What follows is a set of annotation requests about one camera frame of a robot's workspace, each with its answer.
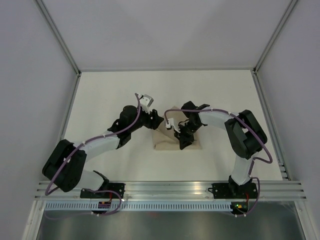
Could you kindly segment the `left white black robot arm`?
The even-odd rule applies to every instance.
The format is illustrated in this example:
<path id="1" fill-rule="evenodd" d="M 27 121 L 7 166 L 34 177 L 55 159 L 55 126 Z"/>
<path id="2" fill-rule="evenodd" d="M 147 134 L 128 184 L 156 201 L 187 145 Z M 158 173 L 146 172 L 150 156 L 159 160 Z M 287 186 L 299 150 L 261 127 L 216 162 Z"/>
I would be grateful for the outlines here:
<path id="1" fill-rule="evenodd" d="M 67 193 L 80 186 L 92 187 L 94 195 L 104 198 L 109 193 L 107 178 L 96 170 L 84 170 L 85 163 L 123 147 L 131 140 L 134 131 L 142 127 L 156 130 L 163 121 L 164 118 L 155 109 L 145 112 L 142 107 L 126 105 L 119 118 L 101 135 L 81 143 L 60 140 L 44 164 L 42 174 L 52 185 L 56 185 L 54 190 Z"/>

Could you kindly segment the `beige cloth napkin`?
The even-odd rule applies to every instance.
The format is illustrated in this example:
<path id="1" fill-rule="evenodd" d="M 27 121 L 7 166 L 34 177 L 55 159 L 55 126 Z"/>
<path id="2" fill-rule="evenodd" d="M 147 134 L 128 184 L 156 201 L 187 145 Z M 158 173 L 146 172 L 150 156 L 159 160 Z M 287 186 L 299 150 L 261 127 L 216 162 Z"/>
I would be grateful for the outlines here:
<path id="1" fill-rule="evenodd" d="M 174 118 L 176 122 L 189 122 L 189 118 L 186 116 L 188 112 L 182 111 L 169 111 L 166 114 L 167 119 Z M 179 151 L 179 140 L 174 137 L 175 131 L 173 129 L 166 129 L 165 116 L 162 116 L 164 121 L 159 127 L 152 133 L 153 148 L 157 151 Z M 194 134 L 194 142 L 184 148 L 183 150 L 201 150 L 200 137 L 198 132 Z"/>

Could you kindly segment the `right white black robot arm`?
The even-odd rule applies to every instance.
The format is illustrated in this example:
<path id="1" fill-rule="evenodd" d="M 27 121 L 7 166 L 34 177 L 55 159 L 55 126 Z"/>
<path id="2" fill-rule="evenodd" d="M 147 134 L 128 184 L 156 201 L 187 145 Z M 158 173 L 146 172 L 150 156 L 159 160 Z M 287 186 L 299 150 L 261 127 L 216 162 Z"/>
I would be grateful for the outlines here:
<path id="1" fill-rule="evenodd" d="M 258 185 L 251 176 L 256 160 L 261 158 L 257 153 L 264 150 L 268 156 L 267 164 L 273 158 L 266 147 L 268 138 L 254 114 L 245 109 L 239 113 L 212 108 L 208 104 L 200 106 L 188 101 L 180 111 L 186 116 L 185 123 L 175 124 L 172 118 L 165 118 L 167 129 L 174 129 L 174 136 L 179 141 L 181 150 L 192 145 L 195 133 L 203 126 L 213 126 L 225 130 L 235 153 L 235 163 L 227 183 L 214 183 L 208 189 L 215 199 L 256 199 Z"/>

